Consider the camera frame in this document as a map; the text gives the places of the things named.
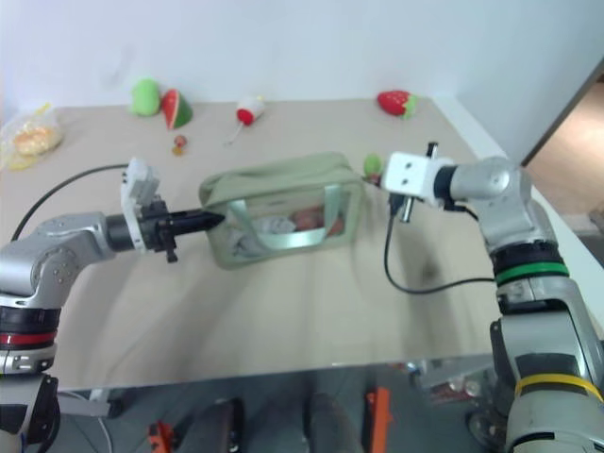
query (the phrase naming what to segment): floor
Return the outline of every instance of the floor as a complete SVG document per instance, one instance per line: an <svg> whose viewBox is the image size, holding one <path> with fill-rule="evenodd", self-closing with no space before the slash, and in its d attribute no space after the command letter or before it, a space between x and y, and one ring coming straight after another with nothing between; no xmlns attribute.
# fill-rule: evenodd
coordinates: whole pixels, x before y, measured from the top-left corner
<svg viewBox="0 0 604 453"><path fill-rule="evenodd" d="M596 83L528 165L559 214L585 214L604 202L604 83Z"/></svg>
<svg viewBox="0 0 604 453"><path fill-rule="evenodd" d="M244 377L180 385L141 388L124 393L125 412L108 420L116 453L150 452L146 427L159 419L181 423L221 398L238 396L245 404L243 451L249 453L306 453L302 414L308 395L325 392L344 407L361 435L363 396L374 385L392 392L393 422L389 426L389 452L483 451L465 427L469 402L435 406L410 385L410 378L392 366L377 365L321 371ZM28 452L37 451L32 446ZM96 420L63 415L51 453L108 451Z"/></svg>

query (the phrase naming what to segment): table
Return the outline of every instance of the table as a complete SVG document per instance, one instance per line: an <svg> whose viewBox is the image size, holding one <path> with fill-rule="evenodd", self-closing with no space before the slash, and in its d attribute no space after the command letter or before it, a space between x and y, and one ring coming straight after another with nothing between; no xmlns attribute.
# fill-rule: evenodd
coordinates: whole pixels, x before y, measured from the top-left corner
<svg viewBox="0 0 604 453"><path fill-rule="evenodd" d="M368 153L423 154L429 141L457 162L475 159L471 141L450 123L452 109L447 117L441 109L423 99L416 116L401 121L364 100L272 103L231 146L224 141L236 126L233 104L194 106L193 120L178 131L167 131L160 115L138 118L124 107L63 109L60 148L35 167L2 174L0 237L6 242L57 182L133 156L159 169L159 193L170 210L197 208L206 176L315 152L342 152L359 171ZM170 151L177 134L189 140L182 157ZM120 179L109 172L62 190L24 234L63 213L119 212ZM91 266L63 310L51 373L61 388L79 389L488 353L489 325L499 314L495 285L430 296L398 292L381 266L386 196L369 186L366 194L350 246L225 271L214 264L205 235L195 234L177 239L176 264L162 254L127 252ZM491 274L469 216L418 204L411 224L395 229L392 266L411 286Z"/></svg>

